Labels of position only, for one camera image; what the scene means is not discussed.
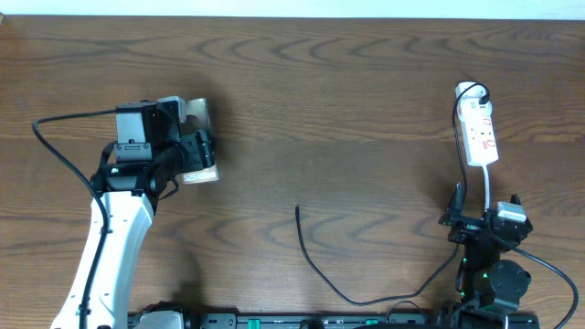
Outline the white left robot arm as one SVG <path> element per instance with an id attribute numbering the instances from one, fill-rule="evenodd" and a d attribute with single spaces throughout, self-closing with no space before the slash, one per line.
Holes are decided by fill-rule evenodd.
<path id="1" fill-rule="evenodd" d="M 88 179 L 89 235 L 54 328 L 127 328 L 133 277 L 144 237 L 166 187 L 219 178 L 208 102 L 177 96 L 115 109 L 117 138 Z"/>

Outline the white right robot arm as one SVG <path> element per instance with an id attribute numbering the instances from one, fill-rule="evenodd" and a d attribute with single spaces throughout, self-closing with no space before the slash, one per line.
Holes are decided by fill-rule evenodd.
<path id="1" fill-rule="evenodd" d="M 471 218 L 463 214 L 463 190 L 457 185 L 439 223 L 451 228 L 448 240 L 463 246 L 464 255 L 456 276 L 460 301 L 442 307 L 434 323 L 443 328 L 538 328 L 537 316 L 519 312 L 531 275 L 501 258 L 533 230 L 519 197 Z"/>

